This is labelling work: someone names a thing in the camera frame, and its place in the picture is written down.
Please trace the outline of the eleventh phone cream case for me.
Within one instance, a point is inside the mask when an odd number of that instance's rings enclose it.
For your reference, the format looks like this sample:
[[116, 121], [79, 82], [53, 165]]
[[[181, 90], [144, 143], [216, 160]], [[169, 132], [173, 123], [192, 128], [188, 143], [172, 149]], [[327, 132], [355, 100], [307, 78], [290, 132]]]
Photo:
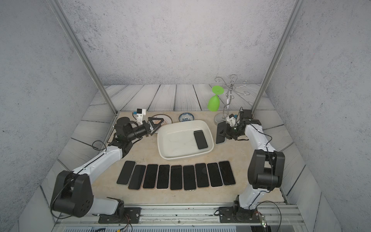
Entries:
[[226, 129], [227, 129], [226, 121], [222, 121], [218, 123], [217, 131], [216, 131], [216, 140], [215, 140], [215, 143], [217, 145], [223, 144], [226, 142]]

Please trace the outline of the phone dark case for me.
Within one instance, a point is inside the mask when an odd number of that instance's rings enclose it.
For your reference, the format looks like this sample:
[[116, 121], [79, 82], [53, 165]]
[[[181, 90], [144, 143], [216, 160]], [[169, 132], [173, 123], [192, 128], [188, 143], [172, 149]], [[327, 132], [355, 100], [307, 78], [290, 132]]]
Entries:
[[170, 180], [170, 165], [160, 165], [157, 174], [157, 189], [168, 189]]
[[223, 181], [218, 164], [216, 162], [208, 163], [207, 169], [211, 187], [221, 187], [223, 185]]
[[208, 143], [203, 130], [194, 131], [194, 137], [199, 150], [207, 149]]

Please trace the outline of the phone with pink case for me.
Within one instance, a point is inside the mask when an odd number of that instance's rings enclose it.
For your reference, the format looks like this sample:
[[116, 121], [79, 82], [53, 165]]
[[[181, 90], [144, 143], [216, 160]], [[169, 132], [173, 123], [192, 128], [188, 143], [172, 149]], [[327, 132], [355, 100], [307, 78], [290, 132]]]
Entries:
[[210, 184], [209, 184], [206, 164], [205, 163], [195, 164], [195, 171], [196, 171], [197, 187], [198, 188], [209, 187]]

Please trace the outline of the phone white case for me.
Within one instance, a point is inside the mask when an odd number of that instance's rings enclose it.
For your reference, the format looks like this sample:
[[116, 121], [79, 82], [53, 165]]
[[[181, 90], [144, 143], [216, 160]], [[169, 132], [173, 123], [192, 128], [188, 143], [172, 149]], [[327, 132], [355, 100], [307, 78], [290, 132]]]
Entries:
[[134, 167], [134, 171], [130, 183], [128, 185], [128, 188], [133, 190], [139, 190], [141, 188], [145, 172], [146, 172], [145, 165], [136, 165]]
[[126, 161], [123, 165], [123, 168], [119, 174], [117, 179], [117, 184], [119, 185], [128, 185], [131, 175], [133, 173], [134, 167], [136, 162], [134, 161]]

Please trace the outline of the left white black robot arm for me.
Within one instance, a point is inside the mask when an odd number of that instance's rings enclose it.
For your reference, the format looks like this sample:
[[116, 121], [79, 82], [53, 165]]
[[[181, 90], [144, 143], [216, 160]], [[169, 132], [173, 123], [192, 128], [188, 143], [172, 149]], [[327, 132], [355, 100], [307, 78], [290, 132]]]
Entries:
[[116, 132], [112, 142], [100, 154], [72, 171], [58, 174], [50, 204], [51, 212], [77, 218], [90, 214], [123, 219], [124, 202], [120, 199], [94, 197], [91, 184], [106, 169], [124, 158], [135, 142], [144, 136], [153, 135], [163, 121], [163, 118], [149, 117], [147, 121], [133, 127], [135, 122], [128, 117], [119, 118], [114, 125]]

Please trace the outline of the white storage tray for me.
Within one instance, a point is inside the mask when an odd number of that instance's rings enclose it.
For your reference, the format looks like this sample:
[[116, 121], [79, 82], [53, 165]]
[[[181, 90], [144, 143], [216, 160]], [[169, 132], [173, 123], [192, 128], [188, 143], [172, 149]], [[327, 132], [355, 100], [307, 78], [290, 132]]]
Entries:
[[[199, 150], [194, 131], [203, 130], [208, 148]], [[207, 123], [202, 120], [178, 122], [161, 127], [157, 133], [157, 146], [160, 156], [165, 160], [195, 157], [211, 152], [214, 140]]]

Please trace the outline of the round plate with red rim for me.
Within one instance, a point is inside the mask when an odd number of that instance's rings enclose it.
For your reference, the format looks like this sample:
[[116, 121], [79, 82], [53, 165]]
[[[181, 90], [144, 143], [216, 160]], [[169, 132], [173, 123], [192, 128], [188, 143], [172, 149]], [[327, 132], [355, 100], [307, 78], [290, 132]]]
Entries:
[[173, 123], [172, 119], [166, 114], [157, 114], [152, 116], [152, 118], [153, 118], [152, 122], [154, 123], [154, 125], [161, 124], [161, 127]]

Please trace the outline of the green plastic wine glass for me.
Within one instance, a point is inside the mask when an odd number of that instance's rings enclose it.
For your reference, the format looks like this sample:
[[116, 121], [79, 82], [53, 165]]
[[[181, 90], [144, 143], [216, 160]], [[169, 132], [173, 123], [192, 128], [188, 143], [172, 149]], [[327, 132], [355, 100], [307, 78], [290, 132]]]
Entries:
[[222, 95], [224, 93], [224, 89], [221, 86], [214, 86], [212, 87], [212, 93], [214, 94], [214, 96], [210, 98], [207, 108], [211, 112], [216, 112], [218, 111], [220, 106], [219, 95]]

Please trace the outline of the small blue white dish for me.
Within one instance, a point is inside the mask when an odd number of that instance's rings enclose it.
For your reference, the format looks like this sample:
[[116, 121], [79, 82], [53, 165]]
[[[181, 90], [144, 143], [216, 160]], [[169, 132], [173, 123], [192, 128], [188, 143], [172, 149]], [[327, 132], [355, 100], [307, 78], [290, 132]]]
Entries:
[[194, 119], [194, 116], [189, 112], [182, 113], [178, 118], [180, 122], [193, 121]]

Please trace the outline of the left aluminium frame post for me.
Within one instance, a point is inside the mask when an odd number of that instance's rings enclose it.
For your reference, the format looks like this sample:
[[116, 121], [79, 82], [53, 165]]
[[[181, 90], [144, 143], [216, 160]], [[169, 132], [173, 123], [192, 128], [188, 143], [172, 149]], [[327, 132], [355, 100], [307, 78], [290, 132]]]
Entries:
[[114, 106], [111, 98], [109, 97], [107, 91], [105, 90], [105, 87], [103, 86], [101, 80], [98, 77], [97, 72], [95, 71], [91, 61], [89, 60], [86, 52], [83, 49], [83, 46], [81, 45], [79, 39], [77, 38], [72, 26], [70, 25], [59, 1], [57, 0], [48, 0], [48, 5], [50, 6], [51, 10], [55, 14], [58, 22], [60, 23], [62, 29], [66, 33], [69, 41], [72, 43], [78, 57], [80, 58], [81, 62], [85, 66], [86, 70], [89, 73], [89, 76], [93, 80], [94, 84], [96, 85], [98, 91], [102, 95], [105, 102], [108, 104], [110, 110], [113, 112], [113, 114], [116, 116], [118, 114], [118, 110]]

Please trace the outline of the aluminium frame post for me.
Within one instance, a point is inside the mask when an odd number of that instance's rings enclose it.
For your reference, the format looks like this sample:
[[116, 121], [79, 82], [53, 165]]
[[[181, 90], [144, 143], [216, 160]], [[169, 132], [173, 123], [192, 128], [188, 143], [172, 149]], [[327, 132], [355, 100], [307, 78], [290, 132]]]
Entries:
[[283, 51], [285, 49], [285, 46], [287, 44], [287, 42], [289, 41], [289, 38], [290, 38], [290, 35], [292, 34], [292, 31], [294, 29], [294, 26], [295, 26], [295, 23], [299, 17], [299, 14], [303, 8], [303, 5], [304, 5], [304, 0], [297, 0], [294, 4], [294, 7], [293, 7], [293, 10], [291, 12], [291, 15], [288, 19], [288, 22], [286, 24], [286, 27], [283, 31], [283, 34], [281, 36], [281, 39], [279, 41], [279, 44], [277, 46], [277, 49], [273, 55], [273, 58], [270, 62], [270, 65], [268, 67], [268, 70], [263, 78], [263, 81], [260, 85], [260, 89], [258, 91], [258, 94], [257, 94], [257, 97], [254, 101], [254, 104], [252, 106], [252, 113], [254, 114], [255, 111], [258, 109], [258, 106], [263, 98], [263, 95], [264, 95], [264, 92], [266, 91], [271, 79], [272, 79], [272, 76], [273, 76], [273, 73], [279, 63], [279, 60], [283, 54]]
[[98, 91], [102, 95], [105, 102], [108, 104], [110, 110], [113, 112], [113, 114], [116, 116], [118, 114], [118, 110], [114, 106], [111, 98], [109, 97], [107, 91], [105, 90], [105, 87], [103, 86], [101, 80], [98, 77], [97, 72], [95, 71], [91, 61], [89, 60], [86, 52], [83, 49], [83, 46], [81, 45], [79, 39], [77, 38], [72, 26], [70, 25], [59, 1], [57, 0], [48, 0], [48, 5], [50, 6], [51, 10], [55, 14], [58, 22], [60, 23], [62, 29], [66, 33], [69, 41], [72, 43], [78, 57], [80, 58], [81, 62], [85, 66], [86, 70], [89, 73], [89, 76], [93, 80], [94, 84], [96, 85]]

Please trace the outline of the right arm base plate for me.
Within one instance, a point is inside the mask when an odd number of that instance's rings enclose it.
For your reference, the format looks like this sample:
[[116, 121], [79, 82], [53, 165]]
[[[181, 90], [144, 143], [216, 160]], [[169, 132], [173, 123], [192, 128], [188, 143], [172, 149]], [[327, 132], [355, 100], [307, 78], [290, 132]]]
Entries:
[[258, 213], [240, 207], [220, 207], [216, 215], [221, 223], [261, 223]]

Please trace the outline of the right aluminium frame post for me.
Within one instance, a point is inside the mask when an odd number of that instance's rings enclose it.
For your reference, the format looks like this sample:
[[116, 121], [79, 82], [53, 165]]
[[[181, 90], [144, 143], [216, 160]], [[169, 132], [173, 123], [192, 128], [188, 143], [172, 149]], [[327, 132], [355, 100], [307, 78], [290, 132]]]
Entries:
[[294, 29], [294, 26], [295, 26], [295, 23], [299, 17], [299, 14], [303, 8], [303, 5], [304, 5], [304, 0], [297, 0], [294, 4], [294, 7], [293, 7], [293, 10], [291, 12], [291, 15], [288, 19], [288, 22], [286, 24], [286, 27], [283, 31], [283, 34], [281, 36], [281, 39], [279, 41], [279, 44], [277, 46], [277, 49], [273, 55], [273, 58], [270, 62], [270, 65], [268, 67], [268, 70], [263, 78], [263, 81], [260, 85], [260, 89], [258, 91], [258, 94], [257, 94], [257, 97], [254, 101], [254, 104], [252, 106], [252, 113], [254, 114], [255, 111], [258, 109], [258, 106], [263, 98], [263, 95], [264, 95], [264, 92], [266, 91], [271, 79], [272, 79], [272, 76], [273, 76], [273, 73], [279, 63], [279, 60], [283, 54], [283, 51], [285, 49], [285, 46], [287, 44], [287, 42], [289, 41], [289, 38], [290, 38], [290, 35], [292, 34], [292, 31]]

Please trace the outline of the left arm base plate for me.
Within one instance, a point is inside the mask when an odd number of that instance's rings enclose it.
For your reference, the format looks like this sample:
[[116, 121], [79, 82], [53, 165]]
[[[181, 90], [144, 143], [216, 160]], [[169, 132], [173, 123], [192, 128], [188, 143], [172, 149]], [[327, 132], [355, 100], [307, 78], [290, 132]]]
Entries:
[[141, 216], [140, 207], [119, 208], [113, 215], [101, 214], [99, 224], [138, 224]]

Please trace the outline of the aluminium front rail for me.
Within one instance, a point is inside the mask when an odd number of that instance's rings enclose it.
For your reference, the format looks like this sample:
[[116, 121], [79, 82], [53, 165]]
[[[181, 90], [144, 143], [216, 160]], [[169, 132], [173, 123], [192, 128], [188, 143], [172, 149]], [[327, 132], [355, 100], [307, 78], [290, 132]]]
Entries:
[[123, 222], [98, 216], [59, 219], [54, 232], [306, 232], [296, 205], [263, 203], [252, 219], [228, 205], [132, 205]]

